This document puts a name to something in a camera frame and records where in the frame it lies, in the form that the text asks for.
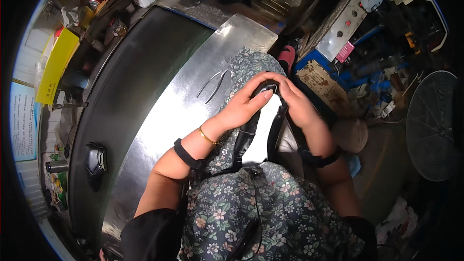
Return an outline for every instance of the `red slipper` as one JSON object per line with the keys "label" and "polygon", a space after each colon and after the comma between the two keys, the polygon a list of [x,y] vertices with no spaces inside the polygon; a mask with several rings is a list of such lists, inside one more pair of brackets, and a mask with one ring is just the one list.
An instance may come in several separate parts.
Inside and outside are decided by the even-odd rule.
{"label": "red slipper", "polygon": [[277,58],[277,61],[282,66],[283,70],[287,72],[288,76],[290,76],[291,67],[295,60],[295,54],[295,49],[292,46],[285,46]]}

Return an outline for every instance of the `pliers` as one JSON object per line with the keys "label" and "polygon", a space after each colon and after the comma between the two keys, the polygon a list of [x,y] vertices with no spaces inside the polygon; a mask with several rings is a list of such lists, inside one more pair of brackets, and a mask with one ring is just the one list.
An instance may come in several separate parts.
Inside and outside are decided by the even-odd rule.
{"label": "pliers", "polygon": [[[226,60],[223,60],[221,62],[221,64],[226,67],[226,66],[229,66],[230,65],[230,61],[227,62]],[[219,82],[217,83],[217,86],[216,86],[216,89],[214,90],[214,92],[212,92],[211,96],[209,96],[208,100],[206,100],[205,104],[208,104],[209,101],[211,101],[212,97],[214,97],[214,95],[217,93],[217,91],[219,90],[219,87],[221,86],[221,83],[222,83],[222,80],[224,79],[224,76],[225,76],[225,73],[229,70],[229,68],[227,68],[225,71],[222,70],[221,72],[217,72],[215,73],[211,78],[209,78],[206,83],[201,87],[201,89],[198,91],[198,94],[197,94],[197,98],[198,96],[200,96],[201,92],[205,89],[206,85],[211,82],[212,79],[214,79],[216,76],[218,76],[219,74],[221,74],[221,77],[219,77]]]}

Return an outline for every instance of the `gold bracelet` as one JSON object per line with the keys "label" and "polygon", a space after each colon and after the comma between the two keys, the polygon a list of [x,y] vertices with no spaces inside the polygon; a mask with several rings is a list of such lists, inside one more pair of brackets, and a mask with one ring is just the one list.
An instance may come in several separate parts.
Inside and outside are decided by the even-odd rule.
{"label": "gold bracelet", "polygon": [[214,142],[214,141],[212,141],[211,139],[209,139],[208,137],[206,137],[206,135],[205,135],[205,134],[203,133],[203,131],[201,130],[201,125],[200,125],[199,130],[200,130],[201,136],[203,136],[204,139],[206,139],[206,140],[208,140],[209,142],[211,142],[212,145],[216,145],[216,144],[217,144],[217,142]]}

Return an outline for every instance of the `floral dress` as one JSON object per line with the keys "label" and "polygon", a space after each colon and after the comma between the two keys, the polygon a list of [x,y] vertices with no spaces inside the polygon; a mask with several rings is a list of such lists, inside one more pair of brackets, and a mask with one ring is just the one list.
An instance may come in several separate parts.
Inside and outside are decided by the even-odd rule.
{"label": "floral dress", "polygon": [[[256,73],[284,74],[272,56],[247,48],[230,69],[232,88],[222,109]],[[237,135],[238,128],[223,135],[206,159],[206,172],[214,175],[232,166]],[[226,260],[254,220],[259,226],[244,260],[331,260],[340,250],[355,258],[364,246],[315,184],[281,165],[264,162],[191,184],[179,260]]]}

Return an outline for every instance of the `yellow box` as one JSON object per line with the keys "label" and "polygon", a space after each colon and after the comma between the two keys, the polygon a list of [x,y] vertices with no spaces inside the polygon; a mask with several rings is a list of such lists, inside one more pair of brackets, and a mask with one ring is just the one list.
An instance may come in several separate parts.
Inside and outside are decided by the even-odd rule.
{"label": "yellow box", "polygon": [[38,103],[53,104],[59,80],[78,46],[79,37],[68,29],[63,29],[45,65],[37,92]]}

